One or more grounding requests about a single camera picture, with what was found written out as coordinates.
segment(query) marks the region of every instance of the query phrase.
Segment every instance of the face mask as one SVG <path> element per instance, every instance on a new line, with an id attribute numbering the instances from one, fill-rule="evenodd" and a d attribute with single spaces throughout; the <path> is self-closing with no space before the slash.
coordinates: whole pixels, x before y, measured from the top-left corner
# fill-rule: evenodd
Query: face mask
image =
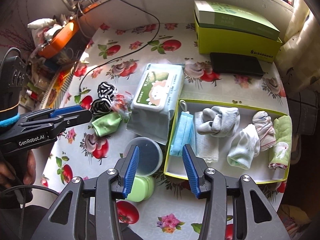
<path id="1" fill-rule="evenodd" d="M 187 111 L 187 104 L 185 101 L 181 100 L 180 106 L 184 111 L 181 112 L 169 151 L 170 155 L 174 156 L 182 156 L 182 148 L 185 144 L 190 144 L 193 151 L 196 151 L 193 115 Z"/>

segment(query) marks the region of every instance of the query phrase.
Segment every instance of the orange object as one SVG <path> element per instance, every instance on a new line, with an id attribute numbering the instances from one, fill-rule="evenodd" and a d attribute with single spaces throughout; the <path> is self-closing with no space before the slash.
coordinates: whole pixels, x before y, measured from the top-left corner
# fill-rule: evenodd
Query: orange object
<path id="1" fill-rule="evenodd" d="M 39 56 L 46 59 L 52 58 L 58 54 L 71 38 L 79 30 L 79 25 L 75 20 L 70 21 L 58 34 L 55 36 L 50 44 L 45 46 L 42 51 L 38 52 Z"/>

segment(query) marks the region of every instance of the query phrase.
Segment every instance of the round table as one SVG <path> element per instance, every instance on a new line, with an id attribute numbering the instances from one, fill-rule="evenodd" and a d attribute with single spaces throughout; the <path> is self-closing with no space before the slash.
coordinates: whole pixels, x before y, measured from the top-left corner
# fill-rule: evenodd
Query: round table
<path id="1" fill-rule="evenodd" d="M 169 23 L 160 25 L 157 37 L 144 49 L 90 71 L 97 65 L 141 48 L 152 39 L 157 28 L 158 25 L 152 24 L 123 31 L 101 25 L 87 46 L 60 107 L 81 104 L 90 108 L 92 101 L 98 98 L 98 85 L 104 81 L 114 84 L 119 93 L 127 91 L 134 94 L 148 63 L 189 64 L 189 67 L 210 64 L 209 55 L 198 53 L 194 25 Z M 276 66 L 262 61 L 260 64 L 265 72 L 261 79 L 227 74 L 199 78 L 185 73 L 180 98 L 243 104 L 289 114 Z M 87 72 L 89 74 L 79 92 L 80 82 Z M 137 137 L 127 131 L 126 124 L 122 123 L 115 133 L 105 137 L 106 143 L 100 150 L 90 152 L 85 147 L 85 137 L 93 133 L 91 123 L 87 123 L 59 135 L 44 169 L 44 185 L 61 192 L 73 176 L 81 176 L 83 179 L 99 176 L 114 167 L 123 156 L 127 143 Z M 132 222 L 136 222 L 129 225 L 137 234 L 132 234 L 133 238 L 197 239 L 205 200 L 195 198 L 187 181 L 165 177 L 163 165 L 154 174 L 154 178 L 156 187 L 153 195 L 148 200 L 133 203 L 136 209 L 126 210 Z M 277 210 L 283 186 L 281 190 L 277 190 L 275 185 L 260 185 L 260 188 Z M 93 205 L 94 201 L 91 202 L 91 211 L 94 210 Z M 228 199 L 228 215 L 232 215 L 231 198 Z M 164 224 L 170 219 L 174 220 L 174 227 Z"/>

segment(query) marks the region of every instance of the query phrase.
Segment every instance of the box lid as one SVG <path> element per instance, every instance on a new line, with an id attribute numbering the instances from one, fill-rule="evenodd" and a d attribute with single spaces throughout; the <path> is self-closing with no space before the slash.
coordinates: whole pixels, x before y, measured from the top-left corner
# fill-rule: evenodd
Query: box lid
<path id="1" fill-rule="evenodd" d="M 237 30 L 277 40 L 279 30 L 260 14 L 218 2 L 195 1 L 200 27 Z"/>

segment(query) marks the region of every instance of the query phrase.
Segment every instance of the cardboard box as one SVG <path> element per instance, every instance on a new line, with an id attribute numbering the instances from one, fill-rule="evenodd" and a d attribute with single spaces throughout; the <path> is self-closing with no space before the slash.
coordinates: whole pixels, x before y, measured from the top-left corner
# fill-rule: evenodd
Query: cardboard box
<path id="1" fill-rule="evenodd" d="M 174 177 L 177 179 L 186 179 L 188 180 L 186 170 L 184 168 L 182 157 L 172 156 L 170 155 L 170 145 L 173 139 L 175 127 L 177 126 L 178 119 L 181 114 L 181 107 L 179 107 L 179 101 L 184 100 L 187 103 L 188 111 L 190 114 L 194 114 L 195 112 L 202 111 L 204 108 L 212 106 L 225 106 L 225 107 L 237 107 L 240 113 L 240 124 L 237 130 L 237 133 L 233 137 L 224 137 L 219 138 L 219 160 L 216 163 L 212 163 L 210 166 L 215 168 L 219 172 L 221 172 L 224 176 L 239 178 L 243 174 L 248 174 L 253 178 L 256 184 L 266 184 L 273 182 L 281 182 L 288 178 L 289 167 L 286 170 L 274 170 L 269 169 L 269 154 L 264 152 L 260 153 L 257 157 L 252 161 L 251 167 L 249 170 L 242 170 L 237 167 L 232 167 L 227 162 L 227 154 L 230 150 L 230 145 L 234 137 L 239 133 L 239 131 L 245 128 L 249 123 L 252 123 L 252 116 L 258 111 L 266 111 L 272 121 L 275 118 L 279 118 L 284 113 L 263 109 L 253 106 L 246 106 L 240 104 L 230 104 L 224 102 L 213 102 L 213 101 L 203 101 L 203 100 L 192 100 L 192 99 L 179 99 L 176 105 L 176 110 L 174 113 L 172 130 L 170 134 L 169 146 L 167 149 L 167 155 L 164 163 L 164 174 L 166 176 Z"/>
<path id="2" fill-rule="evenodd" d="M 195 1 L 195 12 L 200 27 L 252 33 L 275 41 L 279 37 L 279 30 L 265 17 L 238 6 Z"/>
<path id="3" fill-rule="evenodd" d="M 195 15 L 195 27 L 200 54 L 211 52 L 254 56 L 258 60 L 273 62 L 282 41 L 233 30 L 204 28 L 199 26 Z"/>

